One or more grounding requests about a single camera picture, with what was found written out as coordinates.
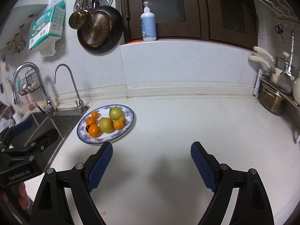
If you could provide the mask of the person hand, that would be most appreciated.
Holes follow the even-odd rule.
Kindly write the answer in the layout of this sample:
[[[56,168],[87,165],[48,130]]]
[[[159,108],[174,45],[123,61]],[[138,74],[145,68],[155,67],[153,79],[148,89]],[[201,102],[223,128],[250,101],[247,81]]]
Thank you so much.
[[[24,182],[17,185],[17,191],[18,191],[18,195],[17,195],[18,203],[23,210],[26,210],[29,207],[29,198],[26,192],[26,185]],[[5,203],[8,203],[9,201],[8,196],[2,190],[1,190],[1,197]]]

